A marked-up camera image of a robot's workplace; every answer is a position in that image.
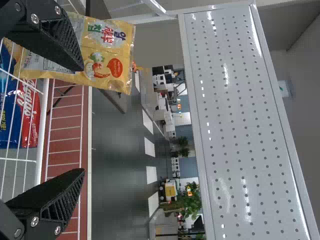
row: packaging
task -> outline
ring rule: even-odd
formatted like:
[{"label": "packaging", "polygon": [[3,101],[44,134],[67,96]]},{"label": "packaging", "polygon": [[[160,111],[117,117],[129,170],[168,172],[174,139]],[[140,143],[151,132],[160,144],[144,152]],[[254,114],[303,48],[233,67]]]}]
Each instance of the packaging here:
[{"label": "packaging", "polygon": [[[7,70],[10,63],[10,53],[6,44],[2,46],[0,53],[0,68]],[[9,72],[12,74],[16,60],[13,57]],[[30,86],[35,86],[36,80],[26,81]],[[40,123],[40,98],[39,94],[22,82],[7,76],[0,72],[0,112],[3,107],[2,119],[0,124],[0,148],[7,148],[10,135],[10,148],[17,148],[19,143],[20,129],[21,141],[20,146],[34,148],[38,144],[38,132]]]},{"label": "packaging", "polygon": [[123,21],[98,20],[72,12],[68,12],[68,16],[80,45],[84,71],[71,71],[24,50],[20,76],[26,79],[55,78],[130,95],[135,26]]}]

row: perforated metal shelf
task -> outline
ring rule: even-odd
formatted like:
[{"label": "perforated metal shelf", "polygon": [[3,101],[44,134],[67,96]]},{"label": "perforated metal shelf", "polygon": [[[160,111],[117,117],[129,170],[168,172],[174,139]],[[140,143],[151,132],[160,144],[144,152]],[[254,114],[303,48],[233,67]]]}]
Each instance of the perforated metal shelf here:
[{"label": "perforated metal shelf", "polygon": [[215,239],[310,239],[250,7],[184,21]]}]

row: ceiling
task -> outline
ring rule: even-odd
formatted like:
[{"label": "ceiling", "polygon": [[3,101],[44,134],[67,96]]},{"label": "ceiling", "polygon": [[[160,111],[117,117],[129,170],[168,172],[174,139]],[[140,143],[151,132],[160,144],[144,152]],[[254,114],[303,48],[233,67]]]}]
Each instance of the ceiling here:
[{"label": "ceiling", "polygon": [[320,13],[320,0],[258,7],[270,50],[287,50]]},{"label": "ceiling", "polygon": [[[157,0],[165,8],[174,8],[168,6],[168,2],[181,2],[180,0]],[[195,3],[194,0],[183,0],[184,4],[201,3],[209,0],[200,0]],[[212,2],[225,2],[227,0],[210,0]],[[228,0],[227,2],[236,2],[239,0]],[[270,50],[287,50],[306,30],[308,25],[320,13],[320,0],[304,0],[304,3],[294,1],[290,3],[280,3],[258,7],[264,34]],[[151,10],[145,4],[135,5],[139,0],[104,0],[112,18],[140,15],[150,13]],[[135,5],[125,9],[124,6]]]}]

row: screw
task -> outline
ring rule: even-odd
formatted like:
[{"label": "screw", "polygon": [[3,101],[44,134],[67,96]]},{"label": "screw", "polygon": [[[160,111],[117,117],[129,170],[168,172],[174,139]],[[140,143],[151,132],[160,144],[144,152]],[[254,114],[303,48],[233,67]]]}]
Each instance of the screw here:
[{"label": "screw", "polygon": [[39,223],[39,218],[37,216],[33,217],[31,220],[31,227],[34,228],[35,226],[37,226]]},{"label": "screw", "polygon": [[61,232],[61,227],[60,226],[57,226],[54,230],[54,235],[58,235],[59,233]]},{"label": "screw", "polygon": [[61,14],[61,9],[60,9],[60,7],[55,6],[55,7],[54,7],[54,10],[55,10],[55,13],[56,13],[56,14],[58,14],[58,15]]},{"label": "screw", "polygon": [[34,13],[31,14],[31,21],[34,23],[34,24],[38,24],[39,23],[39,18],[37,15],[35,15]]},{"label": "screw", "polygon": [[20,4],[19,3],[15,3],[14,4],[14,8],[15,8],[15,10],[17,11],[17,12],[21,12],[21,6],[20,6]]},{"label": "screw", "polygon": [[18,228],[18,229],[15,231],[14,235],[13,235],[14,238],[16,239],[16,238],[20,237],[21,233],[22,233],[21,228]]}]

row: red brick floor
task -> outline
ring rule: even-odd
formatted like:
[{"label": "red brick floor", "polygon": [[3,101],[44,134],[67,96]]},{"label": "red brick floor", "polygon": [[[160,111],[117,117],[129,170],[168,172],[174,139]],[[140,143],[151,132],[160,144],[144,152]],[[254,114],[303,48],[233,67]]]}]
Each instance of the red brick floor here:
[{"label": "red brick floor", "polygon": [[[53,103],[61,96],[57,90],[64,92],[72,85],[69,82],[50,80],[47,111],[52,106],[53,84]],[[52,109],[51,126],[50,114],[46,116],[42,182],[74,168],[88,169],[88,87],[76,85],[65,96],[69,97],[62,97],[56,108]],[[66,231],[60,235],[59,240],[87,239],[87,195],[88,181],[85,178],[80,195],[80,211],[77,205]]]}]

